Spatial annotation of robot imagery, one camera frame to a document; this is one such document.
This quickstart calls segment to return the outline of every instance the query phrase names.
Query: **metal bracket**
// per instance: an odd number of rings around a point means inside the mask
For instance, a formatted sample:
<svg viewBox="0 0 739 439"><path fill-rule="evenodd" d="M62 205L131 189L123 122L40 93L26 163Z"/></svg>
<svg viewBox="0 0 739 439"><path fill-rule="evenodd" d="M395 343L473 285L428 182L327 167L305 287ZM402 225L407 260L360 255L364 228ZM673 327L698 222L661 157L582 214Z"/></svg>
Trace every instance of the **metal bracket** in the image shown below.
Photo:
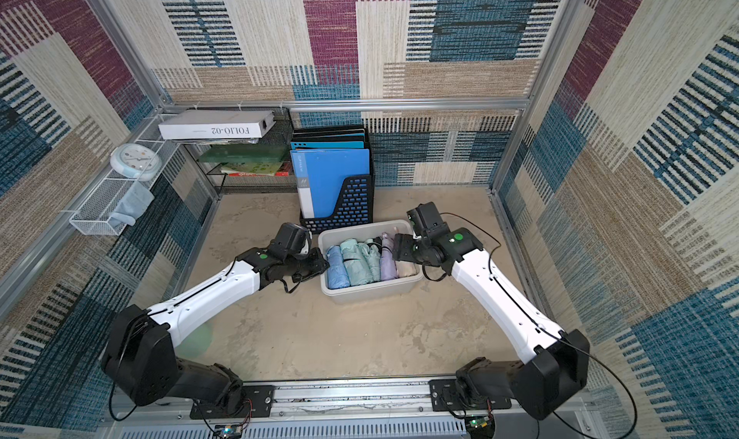
<svg viewBox="0 0 739 439"><path fill-rule="evenodd" d="M460 397L457 395L456 379L430 380L429 388L431 390L431 405L434 412L448 412L449 410L463 411L480 409L486 410L485 405L463 406ZM507 397L493 397L490 399L493 409L510 409L511 399Z"/></svg>
<svg viewBox="0 0 739 439"><path fill-rule="evenodd" d="M242 396L251 400L251 417L252 418L267 418L272 412L272 400L274 399L275 387L271 384L264 385L251 385L245 386L242 391ZM201 402L198 408L195 404L190 410L191 420L210 420L211 418L244 418L248 414L247 406L245 403L239 410L234 413L228 413L226 409L217 407L207 402Z"/></svg>

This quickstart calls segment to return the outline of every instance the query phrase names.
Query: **carpet-textured wall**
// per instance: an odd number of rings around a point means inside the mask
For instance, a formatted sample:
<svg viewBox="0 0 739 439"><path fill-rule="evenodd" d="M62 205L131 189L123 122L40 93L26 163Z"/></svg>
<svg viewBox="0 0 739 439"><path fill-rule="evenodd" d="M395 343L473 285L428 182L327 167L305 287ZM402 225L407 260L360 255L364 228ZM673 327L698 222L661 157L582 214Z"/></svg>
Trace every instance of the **carpet-textured wall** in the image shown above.
<svg viewBox="0 0 739 439"><path fill-rule="evenodd" d="M84 0L0 0L0 275L153 107ZM171 294L211 206L177 154L118 237L76 234L0 322L0 434L86 437L105 331Z"/></svg>
<svg viewBox="0 0 739 439"><path fill-rule="evenodd" d="M110 1L181 103L525 96L562 2ZM365 124L379 185L486 184L517 112L296 115Z"/></svg>
<svg viewBox="0 0 739 439"><path fill-rule="evenodd" d="M212 204L198 171L178 151L134 226L76 234L2 323L3 437L92 436L112 386L98 361L105 329L125 306L174 291Z"/></svg>
<svg viewBox="0 0 739 439"><path fill-rule="evenodd" d="M587 0L500 196L640 437L739 437L739 0ZM631 406L591 364L611 434Z"/></svg>

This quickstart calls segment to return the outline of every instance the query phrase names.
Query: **light blue cloth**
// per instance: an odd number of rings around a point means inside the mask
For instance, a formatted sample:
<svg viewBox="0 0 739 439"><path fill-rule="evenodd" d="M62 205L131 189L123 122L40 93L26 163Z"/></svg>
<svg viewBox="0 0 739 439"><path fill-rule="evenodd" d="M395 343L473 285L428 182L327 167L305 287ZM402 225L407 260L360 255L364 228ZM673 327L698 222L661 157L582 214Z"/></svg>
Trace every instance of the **light blue cloth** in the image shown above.
<svg viewBox="0 0 739 439"><path fill-rule="evenodd" d="M387 232L382 233L382 255L380 259L380 278L384 280L393 280L398 278L398 269L395 268L393 261L393 239Z"/></svg>
<svg viewBox="0 0 739 439"><path fill-rule="evenodd" d="M367 260L359 249L356 239L345 240L341 243L341 256L344 257L344 267L349 275L352 286L372 283L372 273Z"/></svg>
<svg viewBox="0 0 739 439"><path fill-rule="evenodd" d="M326 253L328 258L328 289L336 290L338 288L351 287L349 275L344 267L344 257L341 255L341 249L333 246Z"/></svg>
<svg viewBox="0 0 739 439"><path fill-rule="evenodd" d="M359 244L364 258L369 266L369 273L372 274L373 282L380 282L380 249L374 244L375 239L369 239L365 243Z"/></svg>
<svg viewBox="0 0 739 439"><path fill-rule="evenodd" d="M114 227L122 222L136 224L136 220L144 214L153 199L154 195L142 183L135 181L115 206L113 213L110 213L110 224Z"/></svg>

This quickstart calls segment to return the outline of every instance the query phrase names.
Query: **concrete floor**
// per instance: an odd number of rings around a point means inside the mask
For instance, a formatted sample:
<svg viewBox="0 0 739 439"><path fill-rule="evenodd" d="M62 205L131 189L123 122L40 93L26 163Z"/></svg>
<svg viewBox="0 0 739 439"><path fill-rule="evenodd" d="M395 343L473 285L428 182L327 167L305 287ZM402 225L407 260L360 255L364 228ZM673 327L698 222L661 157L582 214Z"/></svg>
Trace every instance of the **concrete floor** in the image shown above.
<svg viewBox="0 0 739 439"><path fill-rule="evenodd" d="M429 201L439 212L467 217L503 239L480 187L377 189L375 221L406 219L407 210ZM224 196L188 287L224 268L238 253L266 247L282 222L297 222L298 216L297 194ZM451 229L470 229L487 250L495 246L466 222L444 218ZM520 288L505 244L493 261ZM438 274L430 270L432 277ZM319 278L291 295L276 283L234 303L206 326L212 342L204 350L207 335L201 334L201 354L190 359L224 364L244 380L441 374L453 373L477 356L517 359L483 307L450 278L424 279L408 294L349 305L334 304L323 295Z"/></svg>

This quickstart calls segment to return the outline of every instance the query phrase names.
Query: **green book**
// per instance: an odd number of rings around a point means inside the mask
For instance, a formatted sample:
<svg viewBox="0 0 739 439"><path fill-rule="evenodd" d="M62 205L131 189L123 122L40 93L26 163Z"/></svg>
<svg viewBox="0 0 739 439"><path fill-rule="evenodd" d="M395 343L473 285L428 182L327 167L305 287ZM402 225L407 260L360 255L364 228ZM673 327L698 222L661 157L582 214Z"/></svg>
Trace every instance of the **green book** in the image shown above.
<svg viewBox="0 0 739 439"><path fill-rule="evenodd" d="M276 164L285 160L289 149L284 144L225 144L212 146L198 161L216 164Z"/></svg>
<svg viewBox="0 0 739 439"><path fill-rule="evenodd" d="M274 175L282 167L282 162L274 164L235 164L226 163L221 166L221 173L227 175L240 173L243 175Z"/></svg>

